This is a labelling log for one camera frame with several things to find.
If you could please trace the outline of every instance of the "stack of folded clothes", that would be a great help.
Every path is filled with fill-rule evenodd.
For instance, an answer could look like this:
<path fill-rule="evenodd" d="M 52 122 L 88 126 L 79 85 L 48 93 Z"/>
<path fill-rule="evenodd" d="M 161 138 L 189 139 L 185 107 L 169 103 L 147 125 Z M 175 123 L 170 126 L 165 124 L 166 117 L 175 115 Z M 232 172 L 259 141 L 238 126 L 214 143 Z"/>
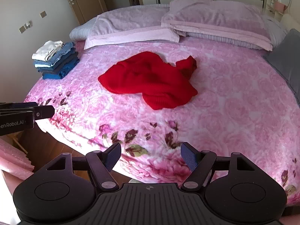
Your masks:
<path fill-rule="evenodd" d="M 47 41 L 32 55 L 34 66 L 43 73 L 43 79 L 63 79 L 79 62 L 75 43 Z"/>

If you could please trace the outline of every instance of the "light switch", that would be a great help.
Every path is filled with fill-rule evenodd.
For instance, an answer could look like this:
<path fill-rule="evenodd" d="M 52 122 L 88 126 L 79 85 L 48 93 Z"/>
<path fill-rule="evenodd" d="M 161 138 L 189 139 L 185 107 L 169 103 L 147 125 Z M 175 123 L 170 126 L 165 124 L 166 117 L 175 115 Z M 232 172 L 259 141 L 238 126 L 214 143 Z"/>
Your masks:
<path fill-rule="evenodd" d="M 21 34 L 22 34 L 25 30 L 26 30 L 26 29 L 25 29 L 24 25 L 23 25 L 21 28 L 19 28 L 19 31 L 21 32 Z"/>
<path fill-rule="evenodd" d="M 41 18 L 44 18 L 44 17 L 47 16 L 47 14 L 46 14 L 46 12 L 44 11 L 44 12 L 41 12 L 41 13 L 40 13 L 40 16 L 41 16 Z"/>

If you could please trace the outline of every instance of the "pink pillow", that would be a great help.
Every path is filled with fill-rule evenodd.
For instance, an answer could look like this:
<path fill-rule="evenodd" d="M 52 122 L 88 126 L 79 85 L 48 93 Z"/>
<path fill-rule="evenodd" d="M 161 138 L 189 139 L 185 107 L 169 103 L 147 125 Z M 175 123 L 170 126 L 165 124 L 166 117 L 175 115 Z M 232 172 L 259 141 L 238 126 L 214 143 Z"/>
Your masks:
<path fill-rule="evenodd" d="M 161 26 L 252 43 L 272 51 L 269 33 L 257 7 L 234 1 L 173 0 Z"/>
<path fill-rule="evenodd" d="M 154 4 L 125 7 L 100 14 L 90 30 L 84 49 L 146 40 L 179 42 L 179 35 L 174 29 L 161 27 L 161 18 L 168 11 L 168 5 Z"/>

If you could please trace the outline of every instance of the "pink floral blanket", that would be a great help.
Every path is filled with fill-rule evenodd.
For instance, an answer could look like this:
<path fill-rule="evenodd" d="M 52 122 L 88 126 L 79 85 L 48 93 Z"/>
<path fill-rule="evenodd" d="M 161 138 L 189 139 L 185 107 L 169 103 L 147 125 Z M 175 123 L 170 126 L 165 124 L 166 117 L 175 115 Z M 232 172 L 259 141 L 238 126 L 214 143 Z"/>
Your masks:
<path fill-rule="evenodd" d="M 241 152 L 282 185 L 289 205 L 300 202 L 300 108 L 263 52 L 192 37 L 88 50 L 83 44 L 74 70 L 63 80 L 40 79 L 25 99 L 55 107 L 51 119 L 37 121 L 41 129 L 83 154 L 119 141 L 114 170 L 143 182 L 187 178 L 183 141 L 219 156 Z M 193 56 L 198 68 L 190 82 L 198 95 L 154 111 L 141 94 L 112 94 L 98 82 L 113 64 L 144 51 L 170 63 Z"/>

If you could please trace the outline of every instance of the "wooden floor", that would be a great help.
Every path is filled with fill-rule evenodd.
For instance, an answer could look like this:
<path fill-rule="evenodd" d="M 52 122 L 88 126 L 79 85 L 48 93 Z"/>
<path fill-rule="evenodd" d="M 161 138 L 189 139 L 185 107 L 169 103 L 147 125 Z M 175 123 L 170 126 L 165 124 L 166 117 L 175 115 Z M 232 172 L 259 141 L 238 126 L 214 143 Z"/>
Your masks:
<path fill-rule="evenodd" d="M 25 150 L 28 151 L 27 157 L 31 161 L 31 164 L 34 165 L 34 172 L 64 152 L 70 152 L 73 157 L 83 156 L 69 146 L 54 139 L 49 133 L 41 131 L 36 123 L 34 124 L 33 129 L 28 129 L 23 132 L 19 142 Z M 89 180 L 86 171 L 75 171 L 74 173 Z M 112 171 L 110 174 L 119 186 L 130 180 L 129 177 L 115 171 Z"/>

